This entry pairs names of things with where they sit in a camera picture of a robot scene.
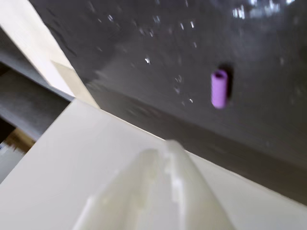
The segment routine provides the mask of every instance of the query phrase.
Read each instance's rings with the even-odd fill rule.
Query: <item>hole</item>
[[[221,74],[221,73],[215,73],[215,77],[219,78],[219,79],[222,79],[222,78],[224,78],[224,75]]]
[[[228,76],[227,97],[231,98],[234,73],[235,73],[234,64],[231,62],[224,62],[219,65],[218,69],[221,69],[227,73]]]

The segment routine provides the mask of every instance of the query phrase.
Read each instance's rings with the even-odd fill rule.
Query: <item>white surface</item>
[[[15,147],[0,143],[0,183],[24,157],[24,153]]]
[[[73,101],[0,184],[0,229],[70,230],[87,198],[163,141]],[[238,230],[305,230],[307,209],[191,155]]]
[[[73,230],[148,230],[149,225],[153,229],[172,226],[168,230],[234,230],[190,154],[174,140],[165,141],[164,146],[163,152],[148,149],[137,154],[109,184],[90,196]],[[160,183],[167,178],[169,184]],[[162,194],[171,187],[172,195],[154,213],[149,203],[159,203],[160,197],[149,193],[157,186]],[[174,204],[176,220],[156,221],[159,212]]]
[[[0,26],[52,87],[99,108],[28,0],[0,0]]]

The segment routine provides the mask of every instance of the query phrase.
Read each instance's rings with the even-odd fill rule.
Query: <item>dark gray surface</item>
[[[0,118],[0,143],[3,142],[14,129],[14,126]]]
[[[69,102],[12,70],[0,76],[0,117],[38,140]]]
[[[30,0],[103,109],[303,201],[296,194],[307,186],[307,2],[241,20],[232,14],[238,0],[157,1]],[[210,103],[210,74],[220,65],[233,71],[224,110]],[[216,158],[205,153],[211,145]]]

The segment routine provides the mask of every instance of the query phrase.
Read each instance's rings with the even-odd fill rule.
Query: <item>purple cylinder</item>
[[[211,75],[211,102],[217,109],[223,109],[227,103],[228,75],[217,70]]]

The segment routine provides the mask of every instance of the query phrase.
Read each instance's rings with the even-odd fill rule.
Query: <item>black countertop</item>
[[[30,2],[102,109],[307,204],[306,1]]]

